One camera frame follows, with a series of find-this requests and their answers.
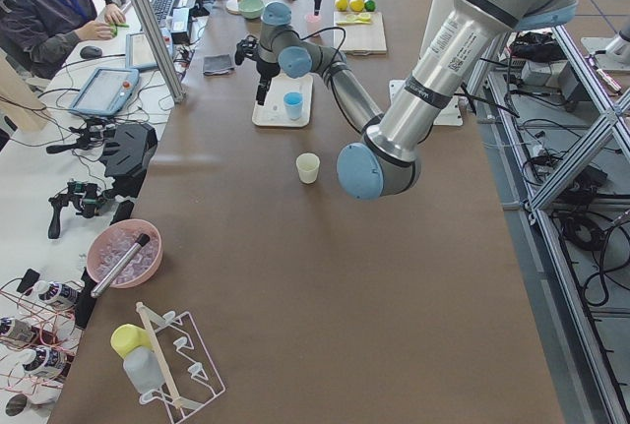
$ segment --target man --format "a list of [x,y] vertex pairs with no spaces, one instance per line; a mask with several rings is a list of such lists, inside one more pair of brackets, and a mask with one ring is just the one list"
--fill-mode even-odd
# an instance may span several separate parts
[[52,78],[82,40],[113,38],[109,24],[123,24],[125,0],[104,0],[106,23],[97,22],[92,0],[15,0],[0,31],[31,58],[31,71]]

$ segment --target lime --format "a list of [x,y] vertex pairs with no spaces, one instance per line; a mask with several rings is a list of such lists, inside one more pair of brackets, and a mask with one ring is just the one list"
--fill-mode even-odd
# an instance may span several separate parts
[[363,11],[363,0],[350,0],[350,8],[355,12],[355,13],[360,13],[361,11]]
[[335,9],[345,11],[347,9],[347,0],[335,0]]
[[374,0],[365,0],[365,3],[363,4],[365,6],[365,11],[368,11],[370,13],[376,11],[376,2]]

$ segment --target cutting board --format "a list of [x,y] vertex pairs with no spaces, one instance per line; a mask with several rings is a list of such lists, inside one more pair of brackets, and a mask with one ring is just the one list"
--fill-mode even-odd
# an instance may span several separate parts
[[[333,17],[333,24],[336,21],[344,21],[347,14],[336,11]],[[353,55],[369,55],[370,53],[387,53],[387,43],[385,42],[385,28],[383,27],[383,15],[379,12],[370,13],[372,24],[357,24],[344,26],[346,30],[346,40],[341,50]],[[339,46],[344,37],[340,30],[334,30],[334,45]]]

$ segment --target pink bowl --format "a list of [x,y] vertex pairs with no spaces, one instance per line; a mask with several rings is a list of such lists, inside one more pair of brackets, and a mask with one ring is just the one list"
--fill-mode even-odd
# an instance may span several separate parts
[[[111,250],[112,248],[115,248],[115,243],[118,242],[121,238],[127,242],[133,242],[141,233],[147,234],[151,238],[151,240],[143,249],[140,250],[140,252],[136,255],[136,257],[142,255],[143,252],[146,252],[152,243],[154,243],[154,246],[155,246],[155,243],[157,242],[157,252],[156,252],[155,258],[153,259],[151,264],[147,267],[147,269],[141,272],[140,274],[138,274],[137,276],[133,276],[132,279],[128,279],[125,282],[120,282],[120,281],[116,282],[117,279],[119,278],[115,278],[111,282],[110,286],[112,288],[131,288],[132,286],[136,286],[140,283],[144,283],[149,278],[151,278],[154,275],[154,273],[158,270],[159,263],[161,262],[161,256],[162,256],[161,237],[159,235],[158,230],[153,224],[142,219],[121,220],[120,222],[116,222],[115,224],[110,225],[99,234],[99,236],[92,243],[92,246],[90,247],[90,250],[88,252],[87,267],[88,267],[88,274],[90,275],[90,277],[94,281],[101,281],[104,278],[104,276],[107,274],[107,272],[110,270],[110,269],[104,269],[102,267],[103,264],[107,263],[105,259],[103,258],[103,256],[107,255],[106,251]],[[113,259],[113,264],[115,265],[115,263],[121,257],[122,257],[122,253],[117,258]],[[122,276],[125,273],[125,271],[129,269],[130,267],[131,265],[128,265],[125,268],[125,270],[123,270],[123,272],[120,274],[120,276]]]

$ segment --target plastic bottle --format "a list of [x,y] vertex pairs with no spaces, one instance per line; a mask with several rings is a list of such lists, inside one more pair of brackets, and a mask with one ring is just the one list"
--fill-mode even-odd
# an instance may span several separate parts
[[28,348],[18,354],[18,362],[29,375],[60,383],[66,381],[73,358],[61,350],[45,346]]
[[55,343],[54,333],[16,318],[0,318],[0,343],[12,347],[34,347]]
[[72,309],[79,300],[79,291],[56,281],[38,281],[32,289],[41,301],[57,311]]
[[145,346],[141,345],[129,352],[122,367],[139,394],[158,390],[165,382],[156,355]]
[[111,348],[123,359],[129,355],[129,352],[141,345],[149,350],[153,349],[147,331],[133,324],[123,324],[116,329],[111,335],[109,343]]

